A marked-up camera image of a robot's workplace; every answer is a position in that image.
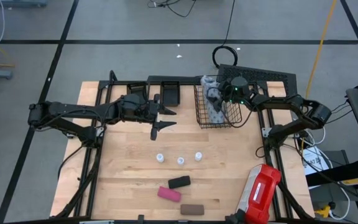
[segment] gray floor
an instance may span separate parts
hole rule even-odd
[[[358,24],[358,1],[348,0]],[[231,1],[198,0],[190,16],[177,17],[168,9],[148,9],[147,0],[80,0],[68,39],[223,39]],[[191,2],[175,9],[185,13]],[[5,39],[60,38],[72,0],[49,0],[43,9],[6,9]],[[237,1],[230,39],[317,40],[321,36],[330,1],[282,0]],[[338,2],[327,39],[356,40]],[[0,80],[0,204],[19,156],[28,126],[28,105],[37,102],[56,45],[2,45],[14,58],[12,80]],[[65,45],[47,96],[50,101],[76,103],[82,81],[105,80],[113,69],[120,80],[144,80],[149,75],[217,74],[211,61],[216,45]],[[240,66],[297,74],[298,91],[304,95],[317,45],[244,45]],[[218,61],[232,63],[219,52]],[[0,62],[5,59],[0,54]],[[358,45],[325,45],[310,98],[333,108],[344,101],[345,90],[358,85]],[[358,125],[348,115],[326,126],[321,149],[345,149],[351,162],[358,160]],[[57,131],[36,133],[14,193],[6,222],[47,218],[57,169],[67,140]],[[340,204],[336,213],[344,212]],[[347,219],[358,222],[352,204]]]

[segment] wire basket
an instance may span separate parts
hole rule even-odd
[[[223,123],[212,123],[209,119],[207,102],[204,97],[204,88],[200,85],[194,86],[194,97],[196,103],[197,123],[201,129],[205,128],[230,128],[230,124],[237,124],[242,121],[240,105],[237,103],[223,103],[222,111],[225,111],[226,118]]]

